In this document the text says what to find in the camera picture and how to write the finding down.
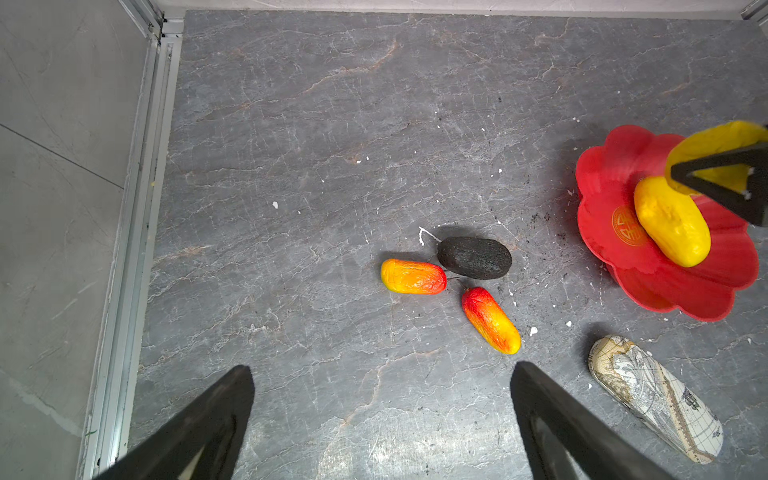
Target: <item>white wall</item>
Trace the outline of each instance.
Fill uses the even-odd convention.
[[[749,0],[160,0],[163,9],[330,10],[490,15],[740,18]]]
[[[118,0],[0,2],[0,478],[74,478],[146,52]]]

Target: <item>black avocado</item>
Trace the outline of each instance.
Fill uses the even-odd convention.
[[[437,246],[437,260],[459,275],[491,280],[504,276],[512,266],[512,254],[496,240],[449,237]]]

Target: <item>red and yellow mango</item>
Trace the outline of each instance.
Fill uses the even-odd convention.
[[[382,263],[384,286],[395,293],[435,295],[445,290],[445,272],[431,263],[390,258]]]
[[[486,289],[480,286],[467,289],[462,296],[462,307],[472,325],[493,348],[509,355],[520,350],[520,333]]]

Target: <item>yellow mango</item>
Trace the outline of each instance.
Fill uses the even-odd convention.
[[[748,147],[764,141],[768,141],[768,128],[748,121],[736,120],[700,131],[681,141],[672,149],[667,156],[667,168],[664,171],[664,176],[670,187],[678,192],[688,195],[698,194],[695,190],[672,180],[673,165],[728,150]],[[749,171],[750,168],[747,165],[738,164],[706,168],[699,170],[694,175],[740,194],[746,190],[746,178],[749,176]]]
[[[435,295],[445,290],[448,279],[437,265],[390,258],[382,263],[384,286],[395,293]]]
[[[672,190],[664,177],[648,177],[634,189],[640,225],[664,255],[680,266],[695,266],[710,252],[710,228],[693,199]]]

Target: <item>red plate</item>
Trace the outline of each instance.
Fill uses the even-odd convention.
[[[712,248],[702,263],[684,268],[661,253],[634,213],[637,182],[664,175],[667,155],[683,138],[624,125],[608,134],[604,146],[585,151],[576,165],[578,227],[589,250],[638,305],[659,313],[679,308],[716,322],[730,313],[736,290],[757,278],[760,262],[748,224],[708,197],[695,197]]]

